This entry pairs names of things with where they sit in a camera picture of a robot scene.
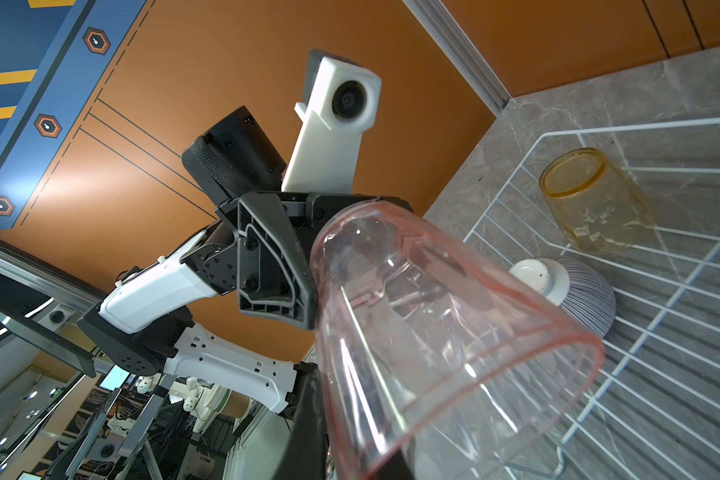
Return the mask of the yellow glass cup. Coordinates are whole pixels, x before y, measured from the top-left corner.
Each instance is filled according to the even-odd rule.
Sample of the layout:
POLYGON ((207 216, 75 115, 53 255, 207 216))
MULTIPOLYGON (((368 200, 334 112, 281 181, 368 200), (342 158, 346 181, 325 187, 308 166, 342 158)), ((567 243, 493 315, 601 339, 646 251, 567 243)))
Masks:
POLYGON ((588 254, 638 245, 656 226, 642 190, 595 148, 553 160, 540 175, 539 188, 564 237, 588 254))

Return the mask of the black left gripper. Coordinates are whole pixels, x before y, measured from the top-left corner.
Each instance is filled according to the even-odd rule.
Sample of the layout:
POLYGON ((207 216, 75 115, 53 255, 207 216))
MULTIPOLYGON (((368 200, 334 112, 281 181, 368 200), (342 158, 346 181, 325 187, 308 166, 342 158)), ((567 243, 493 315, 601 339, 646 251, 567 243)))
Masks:
POLYGON ((392 196, 254 191, 223 204, 217 215, 236 240, 236 291, 241 312, 313 330, 318 287, 310 252, 318 234, 340 212, 359 203, 386 201, 408 211, 392 196))

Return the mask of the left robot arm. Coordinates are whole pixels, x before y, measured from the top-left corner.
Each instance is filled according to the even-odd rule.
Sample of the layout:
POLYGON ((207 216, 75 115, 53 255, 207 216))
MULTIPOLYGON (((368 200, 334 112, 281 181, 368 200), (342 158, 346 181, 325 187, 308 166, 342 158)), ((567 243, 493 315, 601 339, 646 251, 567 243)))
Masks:
POLYGON ((311 331, 318 287, 311 250, 323 229, 367 197, 338 189, 342 147, 358 147, 372 107, 305 108, 302 131, 317 147, 319 187, 286 191, 286 163, 250 111, 240 107, 198 136, 182 161, 217 218, 152 265, 126 271, 83 317, 83 331, 134 375, 193 377, 292 418, 312 363, 265 357, 197 323, 190 305, 233 293, 242 313, 311 331))

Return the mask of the pink glass cup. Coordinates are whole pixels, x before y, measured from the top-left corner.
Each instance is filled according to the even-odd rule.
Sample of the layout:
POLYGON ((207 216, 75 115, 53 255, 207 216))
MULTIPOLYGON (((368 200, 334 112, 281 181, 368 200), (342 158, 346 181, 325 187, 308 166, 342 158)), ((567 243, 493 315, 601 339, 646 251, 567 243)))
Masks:
POLYGON ((602 341, 462 241, 385 201, 315 240, 317 356, 341 479, 484 479, 568 413, 602 341))

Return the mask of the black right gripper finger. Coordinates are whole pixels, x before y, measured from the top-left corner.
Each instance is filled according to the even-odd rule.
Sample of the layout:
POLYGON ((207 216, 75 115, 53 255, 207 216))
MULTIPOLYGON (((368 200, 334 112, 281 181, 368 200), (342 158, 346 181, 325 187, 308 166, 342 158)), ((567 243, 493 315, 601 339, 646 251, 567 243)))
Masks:
POLYGON ((273 479, 325 479, 327 423, 316 365, 298 365, 290 436, 273 479))

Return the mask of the striped ceramic bowl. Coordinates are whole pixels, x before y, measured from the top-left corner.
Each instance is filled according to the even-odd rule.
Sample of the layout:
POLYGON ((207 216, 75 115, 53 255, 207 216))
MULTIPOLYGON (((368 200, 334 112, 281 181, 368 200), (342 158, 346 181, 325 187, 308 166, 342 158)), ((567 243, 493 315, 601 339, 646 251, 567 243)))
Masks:
POLYGON ((603 339, 617 314, 611 284, 589 265, 568 257, 518 261, 509 273, 603 339))

